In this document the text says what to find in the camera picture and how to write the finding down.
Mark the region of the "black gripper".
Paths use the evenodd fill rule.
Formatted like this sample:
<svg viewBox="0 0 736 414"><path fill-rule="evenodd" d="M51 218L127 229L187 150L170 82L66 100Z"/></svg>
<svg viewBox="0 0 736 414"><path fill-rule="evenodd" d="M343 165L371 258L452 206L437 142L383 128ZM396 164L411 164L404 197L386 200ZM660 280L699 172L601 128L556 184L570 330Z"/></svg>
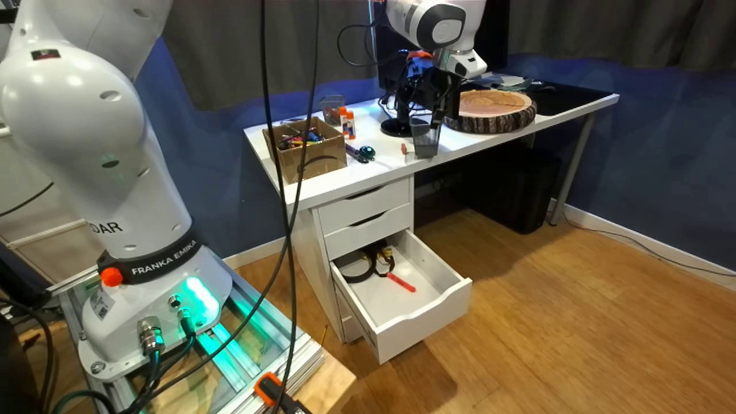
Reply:
<svg viewBox="0 0 736 414"><path fill-rule="evenodd" d="M403 127L411 121L411 103L433 111L431 128L440 131L446 114L457 113L461 76L435 64L427 50L410 50L397 76L396 114Z"/></svg>

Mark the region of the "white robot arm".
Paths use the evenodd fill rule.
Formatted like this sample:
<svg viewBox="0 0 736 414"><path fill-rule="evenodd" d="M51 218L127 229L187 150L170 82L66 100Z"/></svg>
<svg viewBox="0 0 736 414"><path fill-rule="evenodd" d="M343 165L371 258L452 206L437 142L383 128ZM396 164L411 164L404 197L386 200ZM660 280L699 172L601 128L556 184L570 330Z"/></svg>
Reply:
<svg viewBox="0 0 736 414"><path fill-rule="evenodd" d="M234 272L194 233L136 79L173 0L21 0L0 68L8 136L104 245L79 356L113 382L220 319Z"/></svg>

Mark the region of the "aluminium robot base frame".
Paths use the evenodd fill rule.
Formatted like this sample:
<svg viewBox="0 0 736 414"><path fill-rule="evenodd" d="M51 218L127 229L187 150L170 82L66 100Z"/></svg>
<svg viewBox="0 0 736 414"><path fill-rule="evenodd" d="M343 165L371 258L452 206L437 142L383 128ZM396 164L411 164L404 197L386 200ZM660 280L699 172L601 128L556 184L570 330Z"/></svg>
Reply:
<svg viewBox="0 0 736 414"><path fill-rule="evenodd" d="M255 289L236 276L220 321L195 335L187 335L181 324L174 324L174 338L165 340L157 360L155 391L131 382L133 374L150 374L150 356L140 340L133 340L133 355L119 364L94 355L92 334L82 326L82 302L97 294L92 280L65 289L61 303L87 382L107 395L115 414L130 414L136 397L140 397L136 414L173 414L178 406L208 414L258 414L268 402L255 387L268 374L286 378L286 397L289 397L324 360L324 349L270 302L274 282L276 273L265 289Z"/></svg>

